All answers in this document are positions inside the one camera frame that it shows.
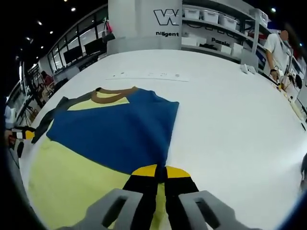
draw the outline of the desk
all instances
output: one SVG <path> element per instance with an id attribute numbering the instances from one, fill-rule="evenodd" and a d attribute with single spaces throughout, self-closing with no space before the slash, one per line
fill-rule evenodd
<path id="1" fill-rule="evenodd" d="M 131 79 L 108 80 L 121 73 Z M 149 73 L 180 74 L 187 81 L 138 79 Z M 75 98 L 99 86 L 137 86 L 180 102 L 167 165 L 189 172 L 200 190 L 232 207 L 250 228 L 274 229 L 299 198 L 307 133 L 287 99 L 261 75 L 247 75 L 236 63 L 188 51 L 110 55 L 56 92 L 33 127 L 63 96 Z M 26 190 L 43 138 L 20 159 Z M 167 221 L 160 229 L 170 229 Z"/>

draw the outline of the white table surface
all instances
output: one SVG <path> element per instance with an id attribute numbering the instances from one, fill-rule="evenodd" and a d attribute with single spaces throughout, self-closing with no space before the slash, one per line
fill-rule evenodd
<path id="1" fill-rule="evenodd" d="M 138 79 L 162 73 L 179 74 L 184 81 Z M 136 79 L 108 80 L 118 76 Z M 211 192 L 232 207 L 248 227 L 272 230 L 281 224 L 300 197 L 307 132 L 287 99 L 267 79 L 247 75 L 233 62 L 177 50 L 111 55 L 55 93 L 33 127 L 63 96 L 75 98 L 97 87 L 132 86 L 180 102 L 167 165 L 189 172 L 199 190 Z M 43 138 L 26 146 L 20 159 L 26 190 Z M 167 221 L 161 229 L 170 229 Z"/>

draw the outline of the shirt sleeve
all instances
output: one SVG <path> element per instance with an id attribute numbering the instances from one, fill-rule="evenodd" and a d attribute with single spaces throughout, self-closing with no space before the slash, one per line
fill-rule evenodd
<path id="1" fill-rule="evenodd" d="M 266 42 L 264 44 L 264 48 L 266 50 L 269 50 L 271 53 L 273 53 L 273 50 L 275 49 L 275 45 L 276 45 L 275 35 L 274 34 L 270 34 L 268 36 L 268 39 L 266 40 Z"/>

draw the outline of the brown collar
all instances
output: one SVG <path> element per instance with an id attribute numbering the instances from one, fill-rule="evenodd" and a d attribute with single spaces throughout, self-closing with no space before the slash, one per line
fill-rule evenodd
<path id="1" fill-rule="evenodd" d="M 107 104 L 107 103 L 112 103 L 112 102 L 116 102 L 119 99 L 128 96 L 131 93 L 134 93 L 135 91 L 137 91 L 138 88 L 133 86 L 130 89 L 125 89 L 125 90 L 105 90 L 103 88 L 98 88 L 95 91 L 92 92 L 92 101 L 99 103 L 99 104 Z M 100 98 L 97 97 L 97 92 L 101 92 L 101 93 L 106 93 L 106 94 L 118 94 L 115 95 L 113 97 L 107 97 L 107 98 Z"/>

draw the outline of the glass wall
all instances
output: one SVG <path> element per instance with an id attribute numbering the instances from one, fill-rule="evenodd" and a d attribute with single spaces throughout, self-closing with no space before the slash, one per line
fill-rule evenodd
<path id="1" fill-rule="evenodd" d="M 52 48 L 48 54 L 53 73 L 66 67 L 64 53 L 77 46 L 81 46 L 83 56 L 86 56 L 84 46 L 100 37 L 104 30 L 104 20 L 107 18 L 107 7 L 101 8 L 77 25 L 73 26 Z"/>

